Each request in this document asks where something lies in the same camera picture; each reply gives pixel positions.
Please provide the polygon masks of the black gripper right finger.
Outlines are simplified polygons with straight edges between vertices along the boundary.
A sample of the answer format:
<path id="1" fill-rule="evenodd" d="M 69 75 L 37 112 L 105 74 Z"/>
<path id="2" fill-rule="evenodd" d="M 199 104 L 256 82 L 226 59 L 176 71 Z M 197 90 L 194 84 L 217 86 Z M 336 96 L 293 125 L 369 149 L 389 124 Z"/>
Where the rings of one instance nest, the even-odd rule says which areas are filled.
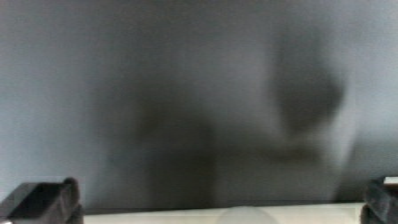
<path id="1" fill-rule="evenodd" d="M 368 184 L 361 224 L 398 224 L 398 176 L 380 177 Z"/>

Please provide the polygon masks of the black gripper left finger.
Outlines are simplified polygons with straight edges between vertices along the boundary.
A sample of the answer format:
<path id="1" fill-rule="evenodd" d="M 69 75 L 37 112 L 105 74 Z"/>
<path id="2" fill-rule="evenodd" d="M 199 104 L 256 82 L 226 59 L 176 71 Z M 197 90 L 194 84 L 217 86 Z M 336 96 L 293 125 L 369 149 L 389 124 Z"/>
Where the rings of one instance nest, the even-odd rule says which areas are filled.
<path id="1" fill-rule="evenodd" d="M 83 224 L 75 178 L 19 184 L 0 201 L 0 224 Z"/>

